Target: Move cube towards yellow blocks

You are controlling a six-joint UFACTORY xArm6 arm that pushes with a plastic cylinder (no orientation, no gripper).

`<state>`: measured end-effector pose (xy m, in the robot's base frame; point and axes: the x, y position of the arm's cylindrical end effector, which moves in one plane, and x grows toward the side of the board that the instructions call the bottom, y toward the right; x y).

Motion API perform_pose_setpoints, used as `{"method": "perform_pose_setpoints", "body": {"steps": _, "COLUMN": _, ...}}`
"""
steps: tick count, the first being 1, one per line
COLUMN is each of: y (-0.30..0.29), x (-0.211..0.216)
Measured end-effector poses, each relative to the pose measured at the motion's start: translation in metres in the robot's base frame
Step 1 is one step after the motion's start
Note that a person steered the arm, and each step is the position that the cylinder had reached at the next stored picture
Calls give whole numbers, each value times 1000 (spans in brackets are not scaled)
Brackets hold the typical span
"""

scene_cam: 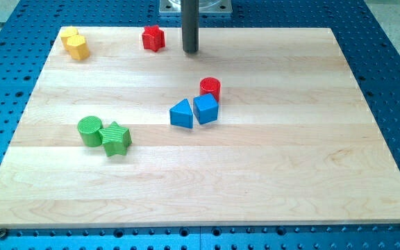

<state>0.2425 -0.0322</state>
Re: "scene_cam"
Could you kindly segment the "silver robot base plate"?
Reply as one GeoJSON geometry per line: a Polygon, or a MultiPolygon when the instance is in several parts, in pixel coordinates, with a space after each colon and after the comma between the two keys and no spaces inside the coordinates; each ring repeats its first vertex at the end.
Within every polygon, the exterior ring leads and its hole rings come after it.
{"type": "MultiPolygon", "coordinates": [[[[160,16],[178,16],[181,13],[181,0],[160,0],[160,16]]],[[[199,13],[202,15],[229,16],[233,12],[231,0],[199,0],[199,13]]]]}

